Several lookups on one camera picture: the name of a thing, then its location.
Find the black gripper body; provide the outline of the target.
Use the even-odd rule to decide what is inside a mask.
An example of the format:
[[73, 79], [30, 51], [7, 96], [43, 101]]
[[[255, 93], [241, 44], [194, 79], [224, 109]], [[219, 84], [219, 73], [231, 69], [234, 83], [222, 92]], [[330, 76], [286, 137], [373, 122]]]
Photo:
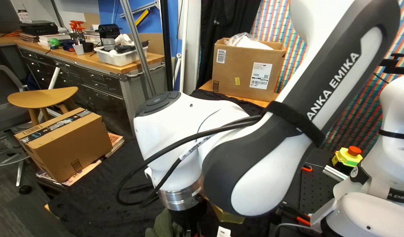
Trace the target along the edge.
[[185, 210], [170, 210], [170, 221], [180, 227], [178, 237], [207, 237], [202, 222], [206, 217], [206, 208], [195, 205]]

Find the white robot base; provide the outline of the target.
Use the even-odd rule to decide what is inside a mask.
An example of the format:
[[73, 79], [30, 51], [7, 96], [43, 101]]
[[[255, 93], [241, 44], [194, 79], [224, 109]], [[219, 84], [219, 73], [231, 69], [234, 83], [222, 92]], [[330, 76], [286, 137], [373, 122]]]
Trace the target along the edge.
[[380, 93], [378, 137], [334, 197], [310, 216], [310, 227], [339, 237], [404, 237], [404, 75]]

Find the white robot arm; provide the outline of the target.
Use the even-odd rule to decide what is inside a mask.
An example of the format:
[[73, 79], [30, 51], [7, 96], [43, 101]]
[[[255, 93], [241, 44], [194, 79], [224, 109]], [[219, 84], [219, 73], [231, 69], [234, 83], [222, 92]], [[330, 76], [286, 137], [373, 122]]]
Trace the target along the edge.
[[390, 47], [398, 0], [290, 0], [303, 58], [257, 115], [228, 100], [169, 90], [147, 100], [134, 134], [153, 193], [174, 213], [203, 202], [252, 217], [276, 208], [305, 151], [322, 143], [338, 112]]

